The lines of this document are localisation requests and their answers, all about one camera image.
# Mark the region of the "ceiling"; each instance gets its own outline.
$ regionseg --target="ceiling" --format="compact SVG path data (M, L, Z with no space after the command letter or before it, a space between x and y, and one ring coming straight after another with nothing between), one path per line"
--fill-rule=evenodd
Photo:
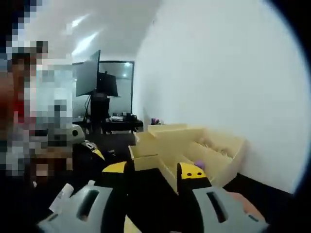
M43 0L19 31L19 41L48 40L49 58L84 61L101 49L101 60L133 60L161 0Z

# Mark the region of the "computer monitor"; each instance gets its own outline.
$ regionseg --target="computer monitor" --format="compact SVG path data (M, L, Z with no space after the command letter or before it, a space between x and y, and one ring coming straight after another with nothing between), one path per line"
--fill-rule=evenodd
M77 67L76 96L90 95L96 89L100 55L98 50Z
M97 92L107 96L118 96L116 76L107 73L98 73Z

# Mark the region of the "white wall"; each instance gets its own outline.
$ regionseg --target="white wall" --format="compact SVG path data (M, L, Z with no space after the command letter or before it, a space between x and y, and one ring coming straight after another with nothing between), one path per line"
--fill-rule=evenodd
M133 112L243 136L241 173L293 192L309 149L308 78L267 2L165 0L136 57Z

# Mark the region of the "black device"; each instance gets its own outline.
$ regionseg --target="black device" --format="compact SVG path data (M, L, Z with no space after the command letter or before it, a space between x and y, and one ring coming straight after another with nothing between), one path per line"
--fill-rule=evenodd
M77 67L76 96L90 95L96 89L100 55L98 50Z
M98 73L97 92L105 93L108 96L118 96L116 76L105 73Z

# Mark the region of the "purple object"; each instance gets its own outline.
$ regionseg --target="purple object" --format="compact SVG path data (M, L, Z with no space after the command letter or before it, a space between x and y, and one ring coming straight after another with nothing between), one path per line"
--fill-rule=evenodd
M205 163L202 160L195 161L194 165L201 168L203 171L205 171Z

